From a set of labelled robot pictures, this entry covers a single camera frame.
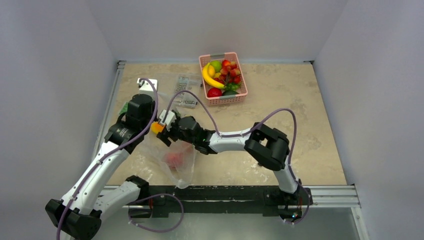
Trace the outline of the pink red fake peach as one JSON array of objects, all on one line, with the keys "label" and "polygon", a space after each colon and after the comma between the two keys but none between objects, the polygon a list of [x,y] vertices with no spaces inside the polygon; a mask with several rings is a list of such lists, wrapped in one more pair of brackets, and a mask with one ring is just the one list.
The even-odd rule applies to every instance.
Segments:
[{"label": "pink red fake peach", "polygon": [[168,152],[164,157],[164,162],[170,168],[184,168],[188,165],[191,158],[191,154],[185,152]]}]

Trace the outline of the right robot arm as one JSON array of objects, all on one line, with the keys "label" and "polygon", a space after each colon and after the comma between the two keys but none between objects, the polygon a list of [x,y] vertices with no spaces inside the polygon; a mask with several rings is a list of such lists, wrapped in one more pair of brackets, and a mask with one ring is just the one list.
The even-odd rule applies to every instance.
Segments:
[{"label": "right robot arm", "polygon": [[273,171],[284,202],[292,204],[300,198],[300,184],[289,167],[290,142],[280,130],[256,122],[245,130],[218,133],[201,127],[192,116],[176,115],[161,115],[158,123],[163,129],[156,136],[167,146],[183,141],[203,155],[247,152],[262,167]]}]

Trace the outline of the yellow fake lemon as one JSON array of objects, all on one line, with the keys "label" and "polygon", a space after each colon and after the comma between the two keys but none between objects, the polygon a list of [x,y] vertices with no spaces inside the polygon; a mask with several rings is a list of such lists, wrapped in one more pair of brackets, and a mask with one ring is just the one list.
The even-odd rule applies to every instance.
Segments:
[{"label": "yellow fake lemon", "polygon": [[207,68],[207,73],[212,79],[214,79],[216,75],[216,70],[212,65],[209,65]]}]

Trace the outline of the clear plastic bag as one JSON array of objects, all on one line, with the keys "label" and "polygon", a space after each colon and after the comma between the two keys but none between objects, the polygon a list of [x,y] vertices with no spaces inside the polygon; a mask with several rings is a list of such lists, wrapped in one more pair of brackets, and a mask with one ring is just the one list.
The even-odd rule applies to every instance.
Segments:
[{"label": "clear plastic bag", "polygon": [[197,153],[193,145],[182,140],[172,141],[170,146],[164,144],[157,134],[165,129],[155,120],[141,143],[141,153],[156,164],[159,173],[172,185],[185,189],[192,183]]}]

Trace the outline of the red fake grape bunch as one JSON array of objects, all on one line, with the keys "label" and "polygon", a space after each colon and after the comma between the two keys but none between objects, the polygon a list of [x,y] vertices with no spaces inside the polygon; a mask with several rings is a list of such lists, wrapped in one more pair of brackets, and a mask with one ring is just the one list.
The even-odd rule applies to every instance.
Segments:
[{"label": "red fake grape bunch", "polygon": [[215,74],[214,80],[227,85],[228,83],[239,84],[242,82],[242,73],[235,61],[221,61],[222,68]]}]

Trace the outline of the orange fake fruit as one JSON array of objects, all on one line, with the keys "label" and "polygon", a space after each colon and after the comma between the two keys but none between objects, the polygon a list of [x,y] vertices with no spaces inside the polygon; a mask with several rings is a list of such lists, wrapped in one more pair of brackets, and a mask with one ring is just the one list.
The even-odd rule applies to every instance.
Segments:
[{"label": "orange fake fruit", "polygon": [[159,122],[154,121],[151,125],[150,125],[150,130],[155,134],[159,134],[161,133],[166,127],[164,125],[161,125]]}]

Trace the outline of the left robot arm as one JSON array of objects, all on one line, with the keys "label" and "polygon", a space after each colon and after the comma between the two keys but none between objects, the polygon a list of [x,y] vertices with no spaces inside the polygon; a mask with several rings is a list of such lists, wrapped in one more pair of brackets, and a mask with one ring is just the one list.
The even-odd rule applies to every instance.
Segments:
[{"label": "left robot arm", "polygon": [[136,94],[104,137],[104,142],[87,170],[61,197],[50,199],[47,215],[56,226],[56,239],[67,235],[76,240],[91,240],[99,231],[104,210],[95,209],[99,194],[116,169],[144,140],[157,118],[158,95]]}]

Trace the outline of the red fake apple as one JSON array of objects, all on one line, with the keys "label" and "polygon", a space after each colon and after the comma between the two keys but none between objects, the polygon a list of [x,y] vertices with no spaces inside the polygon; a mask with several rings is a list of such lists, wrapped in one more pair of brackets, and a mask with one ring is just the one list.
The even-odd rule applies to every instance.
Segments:
[{"label": "red fake apple", "polygon": [[208,98],[216,98],[222,96],[223,92],[221,89],[213,87],[210,88],[206,94]]}]

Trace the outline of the small yellow fake banana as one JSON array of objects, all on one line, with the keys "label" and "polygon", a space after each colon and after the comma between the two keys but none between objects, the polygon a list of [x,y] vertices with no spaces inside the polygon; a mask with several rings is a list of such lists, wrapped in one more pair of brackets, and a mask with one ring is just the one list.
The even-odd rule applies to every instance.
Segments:
[{"label": "small yellow fake banana", "polygon": [[202,77],[203,80],[210,85],[213,88],[217,88],[217,89],[224,89],[225,85],[214,80],[210,75],[209,75],[209,67],[210,67],[210,63],[207,63],[203,69],[202,69]]}]

